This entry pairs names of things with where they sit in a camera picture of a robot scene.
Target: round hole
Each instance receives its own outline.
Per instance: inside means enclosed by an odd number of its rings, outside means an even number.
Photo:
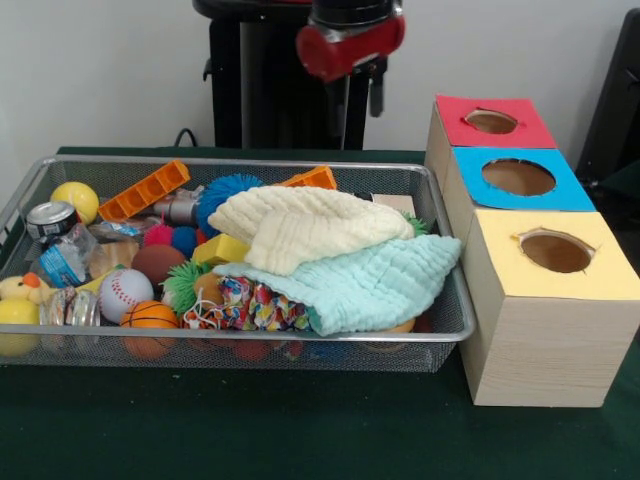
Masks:
[[[506,135],[518,126],[515,118],[493,110],[474,110],[466,116],[465,120],[476,130],[492,135]]]
[[[517,158],[501,158],[482,168],[484,179],[505,192],[531,197],[553,190],[556,180],[540,165]]]
[[[581,272],[589,266],[593,249],[581,240],[562,232],[539,230],[521,237],[527,257],[558,273]]]

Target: metal basket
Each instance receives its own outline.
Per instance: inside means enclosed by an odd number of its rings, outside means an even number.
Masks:
[[[36,163],[0,214],[0,278],[21,275],[40,254],[23,219],[66,181],[91,185],[101,198],[116,195],[155,171],[166,158],[57,156]],[[233,173],[265,183],[284,181],[318,164],[286,161],[185,160],[192,180],[206,185]],[[450,227],[429,170],[412,165],[331,164],[340,190],[411,195],[418,217],[443,235]],[[473,306],[461,268],[447,277],[430,311],[433,333],[312,333],[121,329],[0,325],[0,363],[105,367],[266,368],[436,372],[456,343],[471,335]],[[28,351],[6,356],[6,352]],[[133,352],[162,353],[159,355]]]

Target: shape sorter box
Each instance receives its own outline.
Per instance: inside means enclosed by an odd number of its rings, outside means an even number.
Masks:
[[[445,184],[452,147],[557,148],[528,99],[436,96],[425,164]]]
[[[474,403],[601,406],[640,321],[640,280],[602,216],[477,210],[463,264]]]
[[[454,147],[442,196],[463,244],[478,208],[595,211],[558,150]]]

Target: white wall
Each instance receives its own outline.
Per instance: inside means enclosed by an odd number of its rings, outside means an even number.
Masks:
[[[577,161],[620,24],[637,0],[405,0],[408,35],[366,148],[424,149],[437,92],[534,99]],[[0,0],[0,167],[60,145],[213,140],[208,20],[190,0]],[[12,188],[0,177],[0,201]]]

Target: white cloth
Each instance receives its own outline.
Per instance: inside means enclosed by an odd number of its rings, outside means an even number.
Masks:
[[[252,188],[220,205],[209,224],[250,244],[245,262],[276,275],[290,275],[303,262],[414,237],[393,208],[316,187]]]

